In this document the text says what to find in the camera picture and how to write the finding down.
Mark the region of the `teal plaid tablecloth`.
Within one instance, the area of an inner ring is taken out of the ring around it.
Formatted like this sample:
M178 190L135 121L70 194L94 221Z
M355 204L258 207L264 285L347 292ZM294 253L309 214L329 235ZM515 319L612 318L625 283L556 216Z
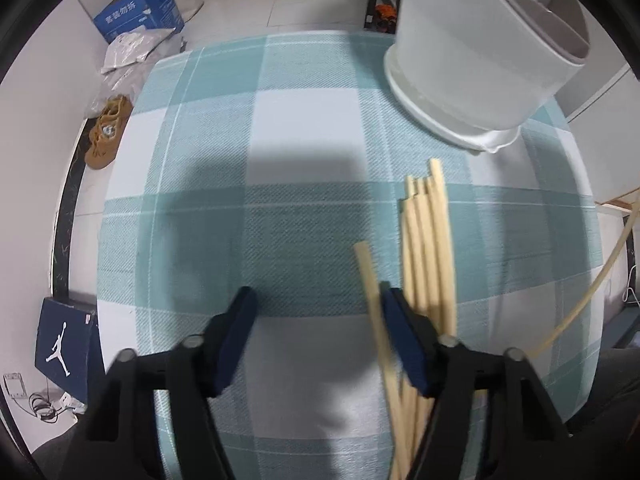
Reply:
M216 426L240 479L384 479L384 388L354 247L401 281L406 177L444 170L458 334L539 351L556 409L587 399L603 301L542 344L600 268L600 230L555 102L495 154L420 128L384 76L390 37L300 32L158 62L105 197L96 298L105 361L172 348L253 287L258 318Z

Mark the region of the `wooden chopstick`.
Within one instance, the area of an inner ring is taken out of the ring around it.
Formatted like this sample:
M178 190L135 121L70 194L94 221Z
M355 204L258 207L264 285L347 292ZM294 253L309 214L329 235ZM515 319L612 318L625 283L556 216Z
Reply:
M418 206L424 252L427 315L440 333L442 331L442 309L440 308L439 268L431 206L424 178L416 179L416 206Z
M600 272L593 280L587 291L584 293L584 296L579 299L578 303L575 304L575 307L570 311L570 313L562 319L561 323L552 330L551 334L535 349L528 350L527 355L530 358L535 359L541 353L544 353L552 344L562 335L578 318L578 315L582 313L583 310L587 307L587 304L590 303L593 295L598 291L603 281L610 274L614 263L616 263L617 258L620 256L623 248L626 245L626 239L631 234L632 228L634 227L634 222L636 222L639 215L639 197L636 197L634 202L631 204L630 214L628 216L627 223L623 228L622 234L618 238L616 244L614 245L612 252L606 259L604 265L602 266Z
M456 270L454 270L454 248L452 247L448 195L442 170L442 162L432 158L430 164L430 199L433 205L433 218L436 235L440 277L440 307L442 308L442 332L449 336L457 335L457 289Z
M404 416L400 400L398 377L395 370L394 356L390 338L386 330L383 309L381 287L376 277L375 268L367 242L358 242L354 245L354 251L360 272L361 283L366 296L369 318L372 326L378 365L386 393L388 414L390 414L390 428L394 439L394 464L395 473L392 479L405 479L410 471L410 455L408 452Z
M414 284L414 300L411 304L416 313L427 315L428 293L425 278L425 263L423 257L423 242L421 223L416 204L416 180L406 177L407 201L405 214L411 244L412 272ZM414 420L414 452L418 452L424 433L428 415L428 400L418 393L416 396L416 419Z
M402 273L402 290L408 305L413 306L414 300L414 284L412 273L411 244L409 240L408 222L406 218L405 205L401 205L400 217L401 232L401 273ZM416 397L414 389L408 376L404 377L402 383L402 412L405 419L405 430L407 438L407 448L409 457L413 458L414 433L416 432Z

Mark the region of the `orange object on floor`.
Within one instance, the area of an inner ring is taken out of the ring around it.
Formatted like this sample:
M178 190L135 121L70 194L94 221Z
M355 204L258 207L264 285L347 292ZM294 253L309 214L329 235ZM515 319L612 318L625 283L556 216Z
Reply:
M397 10L391 4L377 4L373 13L373 29L383 34L396 34Z

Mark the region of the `tan suede shoe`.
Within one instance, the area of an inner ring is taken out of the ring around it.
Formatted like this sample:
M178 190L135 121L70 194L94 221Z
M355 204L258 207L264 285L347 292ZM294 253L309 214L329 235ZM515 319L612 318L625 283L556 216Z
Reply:
M85 154L90 169L100 170L114 162L125 126L126 120L122 118L98 118L89 132L90 146Z
M128 96L114 96L109 99L98 118L99 132L106 136L114 136L128 122L132 112L132 104Z

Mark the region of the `navy Jordan shoe box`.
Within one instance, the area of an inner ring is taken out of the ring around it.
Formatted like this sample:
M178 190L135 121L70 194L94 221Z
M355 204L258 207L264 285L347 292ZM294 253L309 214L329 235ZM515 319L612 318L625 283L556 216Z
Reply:
M76 300L44 298L35 367L58 388L88 404L105 376L96 307Z

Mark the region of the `white utensil holder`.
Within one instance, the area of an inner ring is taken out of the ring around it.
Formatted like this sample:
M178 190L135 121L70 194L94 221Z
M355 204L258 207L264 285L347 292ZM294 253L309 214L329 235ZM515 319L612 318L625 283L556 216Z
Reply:
M578 0L400 0L384 72L428 131L495 153L580 71L589 50Z

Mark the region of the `large grey parcel bag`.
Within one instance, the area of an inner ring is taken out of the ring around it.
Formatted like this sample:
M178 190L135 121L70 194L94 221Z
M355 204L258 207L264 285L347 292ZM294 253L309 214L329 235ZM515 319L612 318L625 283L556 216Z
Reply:
M134 104L154 65L184 51L186 40L173 36L159 44L143 62L116 68L103 76L98 92L88 104L85 118L97 118L111 98L126 96Z

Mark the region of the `grey plastic parcel bag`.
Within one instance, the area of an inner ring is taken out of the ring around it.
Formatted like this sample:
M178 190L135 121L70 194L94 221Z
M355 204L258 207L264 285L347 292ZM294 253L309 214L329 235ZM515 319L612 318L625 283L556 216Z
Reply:
M174 28L157 28L123 32L108 45L101 73L108 74L118 68L144 62L175 31Z

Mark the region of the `blue cardboard box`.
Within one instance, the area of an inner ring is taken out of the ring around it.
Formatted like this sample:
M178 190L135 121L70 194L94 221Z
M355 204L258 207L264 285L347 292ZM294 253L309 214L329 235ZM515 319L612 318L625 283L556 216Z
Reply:
M93 24L110 44L120 34L139 27L181 32L184 21L175 0L118 0L106 6Z

